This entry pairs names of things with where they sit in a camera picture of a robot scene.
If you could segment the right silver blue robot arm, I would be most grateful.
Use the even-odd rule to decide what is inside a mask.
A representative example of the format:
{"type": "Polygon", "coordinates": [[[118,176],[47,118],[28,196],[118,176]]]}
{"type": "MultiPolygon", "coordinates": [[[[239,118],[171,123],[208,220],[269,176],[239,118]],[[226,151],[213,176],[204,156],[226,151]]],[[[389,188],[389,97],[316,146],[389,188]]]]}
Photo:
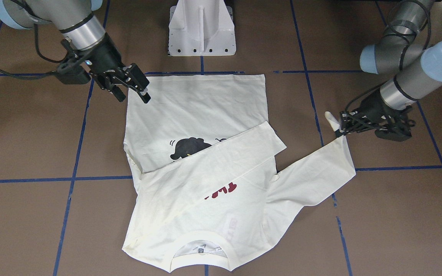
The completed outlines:
{"type": "Polygon", "coordinates": [[[149,80],[135,63],[123,63],[112,38],[94,15],[101,5],[101,0],[0,0],[0,20],[14,29],[37,31],[38,25],[51,23],[60,31],[66,56],[58,61],[56,70],[44,76],[54,76],[67,85],[94,80],[120,102],[125,99],[120,88],[124,86],[147,103],[149,80]]]}

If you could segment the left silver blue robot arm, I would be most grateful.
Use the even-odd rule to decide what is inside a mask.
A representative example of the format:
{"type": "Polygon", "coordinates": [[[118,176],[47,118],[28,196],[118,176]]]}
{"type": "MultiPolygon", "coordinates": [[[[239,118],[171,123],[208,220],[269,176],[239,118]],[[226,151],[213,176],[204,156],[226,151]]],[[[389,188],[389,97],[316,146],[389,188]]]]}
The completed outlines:
{"type": "Polygon", "coordinates": [[[340,122],[326,118],[336,137],[374,130],[377,137],[405,141],[415,122],[412,104],[442,86],[442,41],[429,46],[433,0],[402,0],[393,10],[381,40],[363,48],[360,67],[366,73],[393,77],[361,94],[354,110],[347,105],[340,122]]]}

